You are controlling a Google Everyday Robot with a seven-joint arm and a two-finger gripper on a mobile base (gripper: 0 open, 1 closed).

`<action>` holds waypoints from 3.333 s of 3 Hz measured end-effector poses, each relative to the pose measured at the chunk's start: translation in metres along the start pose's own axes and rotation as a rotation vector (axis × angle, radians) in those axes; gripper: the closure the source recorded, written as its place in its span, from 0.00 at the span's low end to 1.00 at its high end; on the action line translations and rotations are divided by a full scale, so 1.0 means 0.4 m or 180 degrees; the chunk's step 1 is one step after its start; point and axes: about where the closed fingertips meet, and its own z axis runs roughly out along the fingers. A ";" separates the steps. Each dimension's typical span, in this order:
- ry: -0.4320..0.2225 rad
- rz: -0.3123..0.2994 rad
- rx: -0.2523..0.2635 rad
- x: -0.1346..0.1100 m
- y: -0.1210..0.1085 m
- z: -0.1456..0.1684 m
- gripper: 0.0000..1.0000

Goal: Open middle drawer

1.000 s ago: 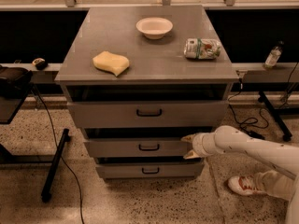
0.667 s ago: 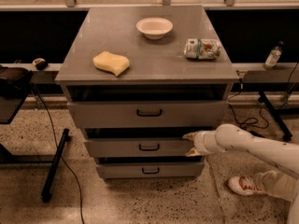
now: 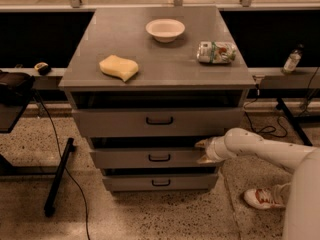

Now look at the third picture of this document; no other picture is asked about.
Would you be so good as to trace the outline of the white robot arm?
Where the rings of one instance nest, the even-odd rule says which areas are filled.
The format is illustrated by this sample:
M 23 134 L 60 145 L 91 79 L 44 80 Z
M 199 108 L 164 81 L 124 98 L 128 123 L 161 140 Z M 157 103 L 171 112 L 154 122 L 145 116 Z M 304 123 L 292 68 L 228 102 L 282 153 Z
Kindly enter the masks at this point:
M 259 210 L 285 210 L 282 240 L 320 240 L 320 148 L 272 141 L 242 128 L 195 144 L 204 150 L 200 164 L 256 156 L 292 174 L 292 180 L 270 188 L 249 189 L 245 202 Z

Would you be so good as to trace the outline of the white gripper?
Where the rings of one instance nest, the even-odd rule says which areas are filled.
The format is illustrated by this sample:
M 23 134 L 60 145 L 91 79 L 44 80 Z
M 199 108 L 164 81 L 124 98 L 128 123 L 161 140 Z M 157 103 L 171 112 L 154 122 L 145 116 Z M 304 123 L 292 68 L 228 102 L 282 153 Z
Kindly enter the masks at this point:
M 195 144 L 196 148 L 205 148 L 206 155 L 201 156 L 198 164 L 210 164 L 214 162 L 222 162 L 229 158 L 229 151 L 225 145 L 223 137 L 211 137 L 203 139 Z

